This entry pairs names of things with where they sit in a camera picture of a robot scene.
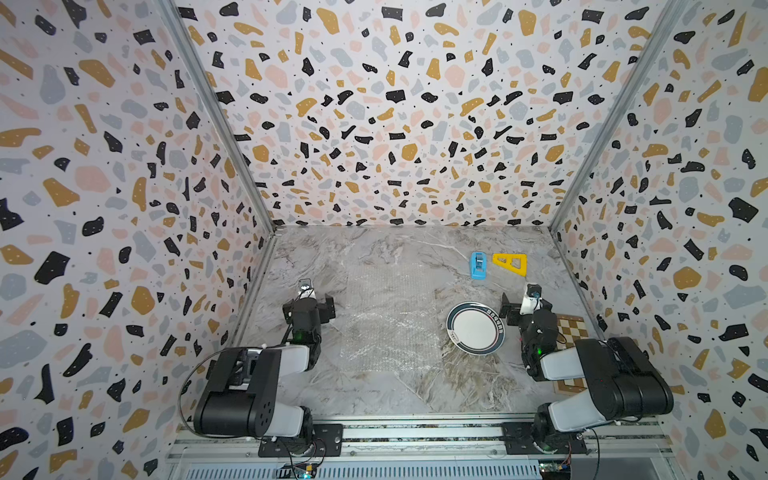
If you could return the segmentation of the blue tape dispenser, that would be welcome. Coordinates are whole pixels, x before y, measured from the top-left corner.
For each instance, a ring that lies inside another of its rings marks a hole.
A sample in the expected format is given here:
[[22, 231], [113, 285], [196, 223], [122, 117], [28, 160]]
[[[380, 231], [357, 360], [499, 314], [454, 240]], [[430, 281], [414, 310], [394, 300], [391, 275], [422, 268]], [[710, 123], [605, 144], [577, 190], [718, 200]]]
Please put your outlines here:
[[469, 261], [470, 275], [474, 280], [485, 280], [487, 278], [487, 256], [484, 252], [473, 252]]

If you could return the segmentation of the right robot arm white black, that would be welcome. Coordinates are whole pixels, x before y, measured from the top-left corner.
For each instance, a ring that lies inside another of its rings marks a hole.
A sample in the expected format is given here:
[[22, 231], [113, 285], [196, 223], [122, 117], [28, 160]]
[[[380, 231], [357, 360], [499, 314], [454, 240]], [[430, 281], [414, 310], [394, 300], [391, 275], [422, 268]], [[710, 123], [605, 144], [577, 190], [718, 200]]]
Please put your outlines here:
[[521, 359], [534, 380], [583, 380], [586, 389], [537, 408], [531, 442], [544, 453], [571, 446], [588, 429], [671, 413], [671, 387], [629, 337], [582, 338], [558, 349], [558, 318], [537, 286], [520, 303], [501, 300], [500, 316], [521, 334]]

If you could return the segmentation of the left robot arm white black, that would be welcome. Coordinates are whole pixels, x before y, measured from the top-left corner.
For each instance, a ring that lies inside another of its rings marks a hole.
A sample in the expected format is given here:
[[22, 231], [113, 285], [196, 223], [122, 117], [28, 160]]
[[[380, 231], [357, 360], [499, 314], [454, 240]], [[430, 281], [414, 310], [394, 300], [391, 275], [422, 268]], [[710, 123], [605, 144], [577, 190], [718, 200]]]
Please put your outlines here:
[[314, 440], [309, 408], [277, 400], [279, 380], [312, 370], [322, 351], [322, 326], [336, 317], [327, 295], [300, 296], [282, 307], [288, 331], [276, 346], [231, 347], [213, 356], [192, 415], [195, 434], [212, 438]]

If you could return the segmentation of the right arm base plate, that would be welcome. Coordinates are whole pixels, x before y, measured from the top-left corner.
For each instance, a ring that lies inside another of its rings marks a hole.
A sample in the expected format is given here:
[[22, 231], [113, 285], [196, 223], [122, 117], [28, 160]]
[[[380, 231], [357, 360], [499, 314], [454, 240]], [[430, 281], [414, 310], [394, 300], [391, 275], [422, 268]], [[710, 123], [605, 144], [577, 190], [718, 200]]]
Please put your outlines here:
[[535, 422], [506, 422], [501, 424], [508, 455], [587, 454], [585, 442], [574, 432], [559, 432]]

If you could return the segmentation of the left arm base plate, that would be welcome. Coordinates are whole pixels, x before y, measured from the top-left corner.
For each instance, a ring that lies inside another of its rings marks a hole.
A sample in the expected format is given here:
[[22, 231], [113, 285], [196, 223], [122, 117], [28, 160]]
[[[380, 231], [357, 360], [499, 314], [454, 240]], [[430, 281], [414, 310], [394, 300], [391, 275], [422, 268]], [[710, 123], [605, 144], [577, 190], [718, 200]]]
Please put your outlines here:
[[303, 429], [296, 437], [267, 437], [261, 440], [259, 458], [339, 457], [344, 426], [341, 423], [317, 424]]

